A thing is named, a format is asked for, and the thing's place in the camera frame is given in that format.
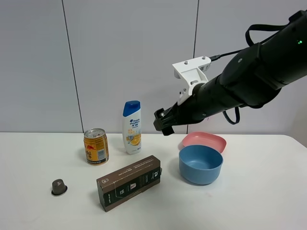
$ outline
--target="white table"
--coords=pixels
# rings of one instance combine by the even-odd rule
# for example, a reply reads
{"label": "white table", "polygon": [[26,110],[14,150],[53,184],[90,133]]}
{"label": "white table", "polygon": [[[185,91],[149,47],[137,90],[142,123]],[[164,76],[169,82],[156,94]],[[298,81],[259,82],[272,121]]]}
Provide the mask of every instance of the white table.
{"label": "white table", "polygon": [[[187,183],[178,172],[185,135],[142,135],[127,155],[121,134],[108,134],[110,160],[85,161],[82,134],[0,133],[1,230],[300,230],[307,228],[307,149],[281,135],[221,135],[219,178]],[[96,179],[154,155],[161,183],[115,209],[99,204]],[[50,194],[61,178],[68,191]]]}

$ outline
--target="gold can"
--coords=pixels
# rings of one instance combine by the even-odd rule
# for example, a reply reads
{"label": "gold can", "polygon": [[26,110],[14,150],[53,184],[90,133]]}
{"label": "gold can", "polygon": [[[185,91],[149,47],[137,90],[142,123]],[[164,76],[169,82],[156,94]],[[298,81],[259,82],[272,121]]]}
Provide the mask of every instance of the gold can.
{"label": "gold can", "polygon": [[109,160],[106,132],[92,128],[84,133],[84,148],[87,162],[91,165],[104,164]]}

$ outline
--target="black strap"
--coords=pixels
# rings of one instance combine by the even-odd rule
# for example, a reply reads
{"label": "black strap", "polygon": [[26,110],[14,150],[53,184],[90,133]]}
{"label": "black strap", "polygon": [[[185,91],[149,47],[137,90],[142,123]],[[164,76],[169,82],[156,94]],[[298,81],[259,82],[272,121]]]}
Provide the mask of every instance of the black strap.
{"label": "black strap", "polygon": [[235,108],[235,114],[236,114],[236,121],[232,121],[229,116],[227,115],[226,111],[223,111],[223,115],[224,117],[226,118],[226,120],[232,124],[232,125],[235,125],[235,124],[238,124],[240,122],[240,111],[239,111],[239,107],[236,107]]}
{"label": "black strap", "polygon": [[[249,32],[251,30],[254,30],[254,31],[280,31],[280,30],[284,29],[287,25],[264,25],[264,24],[251,25],[245,33],[246,42],[248,43],[249,46],[252,46],[254,44],[253,41],[251,40],[250,34],[249,34]],[[266,41],[271,39],[273,36],[275,36],[275,34],[273,34],[272,36],[268,37],[267,39],[264,39],[263,41],[261,41],[261,44],[265,43]]]}

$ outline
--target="pink plate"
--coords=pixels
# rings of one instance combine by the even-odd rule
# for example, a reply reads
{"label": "pink plate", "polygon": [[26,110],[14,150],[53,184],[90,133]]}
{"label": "pink plate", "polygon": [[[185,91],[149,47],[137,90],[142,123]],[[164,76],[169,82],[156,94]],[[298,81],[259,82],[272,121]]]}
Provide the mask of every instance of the pink plate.
{"label": "pink plate", "polygon": [[182,145],[205,145],[222,153],[226,147],[226,141],[224,138],[211,133],[192,132],[183,138]]}

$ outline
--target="box label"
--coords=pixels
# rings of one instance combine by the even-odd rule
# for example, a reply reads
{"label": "box label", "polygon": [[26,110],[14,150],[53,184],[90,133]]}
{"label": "box label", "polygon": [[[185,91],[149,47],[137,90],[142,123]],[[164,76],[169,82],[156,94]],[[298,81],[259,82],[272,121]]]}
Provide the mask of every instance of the box label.
{"label": "box label", "polygon": [[122,198],[138,191],[140,188],[150,184],[151,182],[159,179],[161,176],[160,167],[155,168],[141,176],[132,179],[131,181],[107,192],[104,194],[105,206],[109,206],[118,202]]}

